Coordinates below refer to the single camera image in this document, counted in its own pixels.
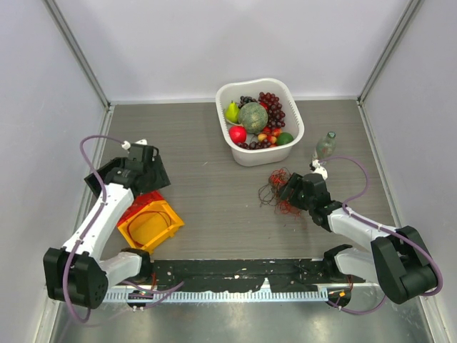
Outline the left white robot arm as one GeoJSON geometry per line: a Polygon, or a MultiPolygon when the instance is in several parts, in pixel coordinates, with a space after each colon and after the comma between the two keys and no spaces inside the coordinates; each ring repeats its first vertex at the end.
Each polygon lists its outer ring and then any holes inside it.
{"type": "Polygon", "coordinates": [[[122,146],[126,156],[93,169],[85,178],[98,199],[81,226],[61,248],[50,248],[44,255],[50,299],[96,309],[111,287],[128,279],[137,285],[151,279],[153,264],[142,249],[126,248],[101,260],[108,238],[134,200],[171,183],[158,148],[144,140],[122,146]]]}

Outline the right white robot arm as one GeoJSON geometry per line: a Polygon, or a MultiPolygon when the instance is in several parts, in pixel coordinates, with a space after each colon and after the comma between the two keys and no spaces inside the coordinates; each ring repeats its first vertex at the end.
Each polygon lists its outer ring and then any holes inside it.
{"type": "Polygon", "coordinates": [[[322,265],[323,275],[330,282],[354,275],[376,283],[396,304],[429,295],[442,285],[438,269],[415,228],[384,226],[332,200],[320,174],[292,174],[278,188],[278,197],[307,211],[316,225],[364,248],[334,249],[333,258],[322,265]]]}

